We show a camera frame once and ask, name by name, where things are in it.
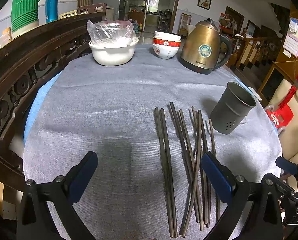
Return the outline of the grey table cloth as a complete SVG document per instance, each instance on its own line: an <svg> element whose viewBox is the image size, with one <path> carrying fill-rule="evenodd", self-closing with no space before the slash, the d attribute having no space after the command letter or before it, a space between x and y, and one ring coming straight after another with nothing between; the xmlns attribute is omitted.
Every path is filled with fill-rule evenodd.
<svg viewBox="0 0 298 240"><path fill-rule="evenodd" d="M96 239L169 239L164 177L154 109L166 116L177 221L184 216L188 180L170 116L183 111L194 137L190 109L203 119L237 77L222 67L195 73L178 57L163 60L138 46L131 61L105 67L88 54L71 61L49 90L24 145L26 179L52 181L93 151L98 167L75 210Z"/></svg>

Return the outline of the grey metal utensil cup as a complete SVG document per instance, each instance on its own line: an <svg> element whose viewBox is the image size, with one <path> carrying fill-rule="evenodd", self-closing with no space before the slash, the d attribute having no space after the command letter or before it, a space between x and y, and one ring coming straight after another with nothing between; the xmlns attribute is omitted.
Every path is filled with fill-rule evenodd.
<svg viewBox="0 0 298 240"><path fill-rule="evenodd" d="M230 134L255 106L255 99L244 87L228 82L210 114L212 126L222 134Z"/></svg>

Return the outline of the red white stacked bowls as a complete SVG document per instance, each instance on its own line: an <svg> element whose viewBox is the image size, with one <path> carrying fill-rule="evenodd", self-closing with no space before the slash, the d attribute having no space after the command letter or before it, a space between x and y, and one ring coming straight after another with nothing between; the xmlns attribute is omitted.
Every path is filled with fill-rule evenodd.
<svg viewBox="0 0 298 240"><path fill-rule="evenodd" d="M171 33L155 31L153 36L153 50L161 59L170 59L176 55L181 45L181 36Z"/></svg>

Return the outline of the framed wall picture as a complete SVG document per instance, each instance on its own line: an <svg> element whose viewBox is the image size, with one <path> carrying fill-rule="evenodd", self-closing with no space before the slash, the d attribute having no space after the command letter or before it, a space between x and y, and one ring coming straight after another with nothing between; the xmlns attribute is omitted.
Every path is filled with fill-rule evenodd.
<svg viewBox="0 0 298 240"><path fill-rule="evenodd" d="M210 10L212 0L198 0L197 6L206 10Z"/></svg>

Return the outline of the clear bag with bowls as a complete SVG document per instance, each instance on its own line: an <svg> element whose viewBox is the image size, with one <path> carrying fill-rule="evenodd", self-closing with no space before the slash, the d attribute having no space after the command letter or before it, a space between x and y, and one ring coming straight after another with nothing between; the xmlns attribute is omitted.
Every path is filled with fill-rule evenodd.
<svg viewBox="0 0 298 240"><path fill-rule="evenodd" d="M129 21L87 22L92 44L99 48L120 48L138 41L133 24Z"/></svg>

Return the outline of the red plastic child chair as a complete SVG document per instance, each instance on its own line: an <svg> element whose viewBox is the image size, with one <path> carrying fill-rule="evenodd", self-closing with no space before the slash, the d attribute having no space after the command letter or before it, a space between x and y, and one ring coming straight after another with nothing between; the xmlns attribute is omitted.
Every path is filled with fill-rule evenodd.
<svg viewBox="0 0 298 240"><path fill-rule="evenodd" d="M295 86L291 86L287 95L280 102L276 110L274 109L274 105L267 105L264 109L270 121L276 128L278 135L280 135L286 129L286 126L294 117L291 108L288 106L288 102L292 99L296 91L297 88Z"/></svg>

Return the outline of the dark wooden chair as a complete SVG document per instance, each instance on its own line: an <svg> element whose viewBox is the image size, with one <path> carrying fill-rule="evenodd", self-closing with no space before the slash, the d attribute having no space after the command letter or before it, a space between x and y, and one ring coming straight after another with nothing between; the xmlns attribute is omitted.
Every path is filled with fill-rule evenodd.
<svg viewBox="0 0 298 240"><path fill-rule="evenodd" d="M102 21L106 20L106 10L107 10L107 3L96 3L96 4L91 4L91 5L85 5L85 6L80 6L77 8L77 14L89 14L89 13L94 13L97 12L97 10L100 9L103 13L102 16Z"/></svg>

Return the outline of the wooden stair railing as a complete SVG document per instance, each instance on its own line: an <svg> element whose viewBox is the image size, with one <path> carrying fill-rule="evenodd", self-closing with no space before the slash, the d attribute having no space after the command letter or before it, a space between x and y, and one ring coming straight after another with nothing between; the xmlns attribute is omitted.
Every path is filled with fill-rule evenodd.
<svg viewBox="0 0 298 240"><path fill-rule="evenodd" d="M276 60L282 45L281 37L248 37L246 29L236 34L237 43L227 66L234 72L245 67L266 65Z"/></svg>

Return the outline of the white plastic basin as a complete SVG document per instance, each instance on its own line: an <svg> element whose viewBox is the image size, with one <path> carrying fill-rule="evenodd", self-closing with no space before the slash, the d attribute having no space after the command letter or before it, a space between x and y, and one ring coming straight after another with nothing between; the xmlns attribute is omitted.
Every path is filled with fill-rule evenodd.
<svg viewBox="0 0 298 240"><path fill-rule="evenodd" d="M119 66L130 61L135 52L135 46L138 44L139 38L136 37L133 42L126 47L118 48L97 48L92 41L88 45L92 51L93 58L102 66Z"/></svg>

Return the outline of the blue table cover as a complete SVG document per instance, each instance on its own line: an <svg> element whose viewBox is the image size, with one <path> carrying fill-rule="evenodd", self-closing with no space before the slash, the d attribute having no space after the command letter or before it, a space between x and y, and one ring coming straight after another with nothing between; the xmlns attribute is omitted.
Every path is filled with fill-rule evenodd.
<svg viewBox="0 0 298 240"><path fill-rule="evenodd" d="M52 88L55 81L58 79L61 73L54 76L51 80L49 80L45 85L43 85L41 88L39 88L37 95L32 103L32 106L30 107L29 114L26 120L25 128L24 128L24 134L23 134L23 142L26 143L26 140L28 138L29 132L35 122L35 119L38 115L38 112L45 100L45 97L47 96L49 90Z"/></svg>

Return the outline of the dark carved wooden sideboard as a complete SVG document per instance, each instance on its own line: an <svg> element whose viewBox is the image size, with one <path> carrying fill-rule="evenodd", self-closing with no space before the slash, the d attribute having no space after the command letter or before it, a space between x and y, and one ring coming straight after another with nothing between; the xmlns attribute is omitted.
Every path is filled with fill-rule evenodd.
<svg viewBox="0 0 298 240"><path fill-rule="evenodd" d="M0 182L24 191L23 160L9 145L40 87L89 51L87 22L103 12L62 18L28 31L0 49Z"/></svg>

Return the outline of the wall calendar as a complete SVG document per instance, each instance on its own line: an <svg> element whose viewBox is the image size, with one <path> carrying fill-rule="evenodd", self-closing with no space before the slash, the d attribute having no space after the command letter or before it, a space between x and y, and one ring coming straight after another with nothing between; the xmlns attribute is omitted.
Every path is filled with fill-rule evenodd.
<svg viewBox="0 0 298 240"><path fill-rule="evenodd" d="M283 53L287 57L298 57L298 19L291 18L283 44Z"/></svg>

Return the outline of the green thermos jug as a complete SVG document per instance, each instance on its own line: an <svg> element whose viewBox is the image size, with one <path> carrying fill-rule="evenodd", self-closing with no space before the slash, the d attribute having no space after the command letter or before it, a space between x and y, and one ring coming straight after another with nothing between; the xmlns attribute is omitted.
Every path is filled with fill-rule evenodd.
<svg viewBox="0 0 298 240"><path fill-rule="evenodd" d="M41 0L13 0L11 36L13 39L39 26L38 3Z"/></svg>

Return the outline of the gold electric kettle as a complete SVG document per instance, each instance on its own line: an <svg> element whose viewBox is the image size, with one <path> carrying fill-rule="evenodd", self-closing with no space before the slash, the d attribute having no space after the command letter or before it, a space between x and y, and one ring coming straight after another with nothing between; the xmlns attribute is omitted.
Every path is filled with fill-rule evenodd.
<svg viewBox="0 0 298 240"><path fill-rule="evenodd" d="M232 41L222 35L210 18L200 21L189 33L179 62L200 74L210 74L222 67L232 54Z"/></svg>

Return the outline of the wooden chair by door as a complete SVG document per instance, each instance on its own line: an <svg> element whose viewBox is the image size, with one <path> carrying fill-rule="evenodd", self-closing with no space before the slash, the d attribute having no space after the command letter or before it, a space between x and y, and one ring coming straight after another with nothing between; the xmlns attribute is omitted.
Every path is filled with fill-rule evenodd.
<svg viewBox="0 0 298 240"><path fill-rule="evenodd" d="M188 36L187 25L191 24L192 16L189 14L182 13L180 16L179 27L178 27L178 35L179 36Z"/></svg>

